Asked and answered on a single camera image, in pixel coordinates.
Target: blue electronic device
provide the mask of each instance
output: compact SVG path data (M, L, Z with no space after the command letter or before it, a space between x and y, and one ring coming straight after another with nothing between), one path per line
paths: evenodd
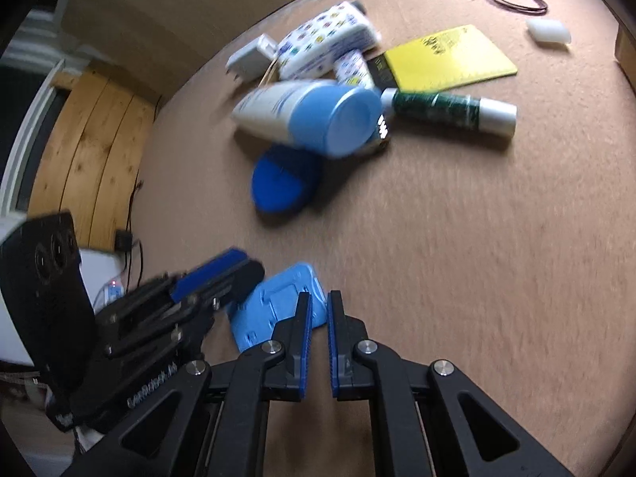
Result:
M298 295L312 296L312 328L327 321L327 301L310 264L298 263L259 283L243 303L226 310L239 351L271 339L276 323L293 317Z

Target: yellow notebook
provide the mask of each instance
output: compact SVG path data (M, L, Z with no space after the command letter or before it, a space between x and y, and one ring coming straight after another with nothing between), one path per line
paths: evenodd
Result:
M387 50L368 61L380 89L440 91L517 72L474 25L451 28Z

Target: polka dot package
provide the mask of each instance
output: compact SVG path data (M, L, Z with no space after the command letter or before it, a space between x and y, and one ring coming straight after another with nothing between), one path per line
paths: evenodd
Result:
M380 40L367 17L349 2L319 14L293 30L278 47L279 78L315 79L333 69L349 50L368 50Z

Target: silver bolt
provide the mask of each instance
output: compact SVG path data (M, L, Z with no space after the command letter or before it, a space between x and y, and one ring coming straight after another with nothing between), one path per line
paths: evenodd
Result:
M172 342L180 341L183 337L183 330L181 328L175 328L172 333L170 333L170 340Z
M189 374L198 376L206 370L206 363L203 361L190 361L186 364L186 371Z
M358 343L358 349L362 353L371 355L371 353L374 353L378 349L378 345L375 342L371 341L370 339L365 339L364 341L360 341Z
M435 372L441 376L448 376L455 371L455 366L451 361L445 361L444 359L440 361L435 361L433 364L433 369Z
M261 344L261 349L265 353L269 353L269 355L274 355L274 353L278 353L282 350L282 344L278 341L265 341Z

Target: brown wall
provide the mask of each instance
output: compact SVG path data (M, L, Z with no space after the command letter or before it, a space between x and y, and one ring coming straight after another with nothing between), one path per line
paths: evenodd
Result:
M169 98L225 44L290 1L70 0L62 29Z

